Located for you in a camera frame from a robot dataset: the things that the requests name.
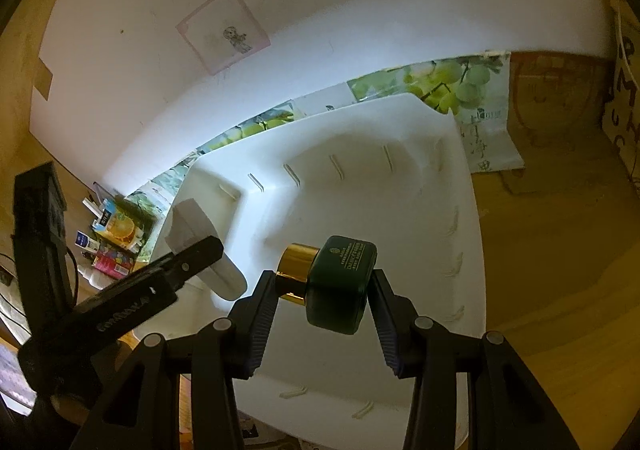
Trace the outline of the white handheld device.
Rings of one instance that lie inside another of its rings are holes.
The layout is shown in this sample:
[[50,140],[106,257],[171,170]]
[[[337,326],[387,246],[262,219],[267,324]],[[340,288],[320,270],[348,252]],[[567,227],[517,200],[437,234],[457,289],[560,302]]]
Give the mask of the white handheld device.
[[173,254],[187,251],[194,257],[193,272],[220,298],[236,300],[247,291],[244,275],[224,251],[213,222],[195,199],[172,207],[165,242]]

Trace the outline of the green jar gold lid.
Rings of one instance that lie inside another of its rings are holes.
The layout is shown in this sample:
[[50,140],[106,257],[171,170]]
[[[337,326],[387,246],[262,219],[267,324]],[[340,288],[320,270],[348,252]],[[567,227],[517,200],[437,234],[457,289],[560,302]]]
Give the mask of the green jar gold lid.
[[321,247],[288,245],[277,268],[286,281],[283,298],[303,306],[309,324],[355,334],[377,258],[374,244],[339,235],[330,236]]

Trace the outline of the yellow juice carton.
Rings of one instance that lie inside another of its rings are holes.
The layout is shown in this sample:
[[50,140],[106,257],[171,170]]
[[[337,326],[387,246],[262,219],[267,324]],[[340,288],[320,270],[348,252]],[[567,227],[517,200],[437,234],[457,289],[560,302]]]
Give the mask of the yellow juice carton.
[[99,216],[93,222],[92,229],[102,239],[131,254],[137,254],[142,248],[142,228],[110,199],[102,201]]

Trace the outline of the lettered canvas bag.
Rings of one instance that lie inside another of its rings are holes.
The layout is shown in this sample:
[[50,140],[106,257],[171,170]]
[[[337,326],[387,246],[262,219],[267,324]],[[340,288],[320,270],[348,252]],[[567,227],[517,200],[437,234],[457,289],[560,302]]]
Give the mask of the lettered canvas bag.
[[602,130],[639,192],[639,21],[626,0],[611,0],[616,53]]

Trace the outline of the pink square wall sticker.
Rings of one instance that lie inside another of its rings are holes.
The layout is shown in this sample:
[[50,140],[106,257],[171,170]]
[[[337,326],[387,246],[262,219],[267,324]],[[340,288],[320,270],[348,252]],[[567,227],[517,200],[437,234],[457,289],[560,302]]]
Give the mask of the pink square wall sticker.
[[177,30],[210,76],[270,46],[267,33],[244,0],[206,0]]

